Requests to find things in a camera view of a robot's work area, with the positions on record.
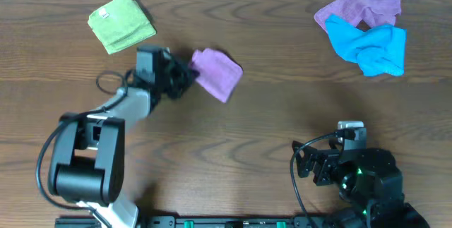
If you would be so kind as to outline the purple microfiber cloth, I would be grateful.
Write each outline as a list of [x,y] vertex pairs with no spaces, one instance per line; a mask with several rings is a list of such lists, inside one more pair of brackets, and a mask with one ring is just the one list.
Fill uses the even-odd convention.
[[223,52],[195,50],[190,67],[199,72],[196,82],[213,97],[226,103],[243,75],[241,66]]

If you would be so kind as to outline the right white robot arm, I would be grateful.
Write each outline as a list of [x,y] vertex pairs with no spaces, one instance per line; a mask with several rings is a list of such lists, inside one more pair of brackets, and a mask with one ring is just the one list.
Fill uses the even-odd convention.
[[293,164],[299,177],[312,172],[316,186],[335,184],[350,207],[334,212],[314,227],[425,228],[428,222],[403,193],[403,175],[395,157],[381,148],[368,148],[365,140],[329,140],[329,149],[319,150],[294,141]]

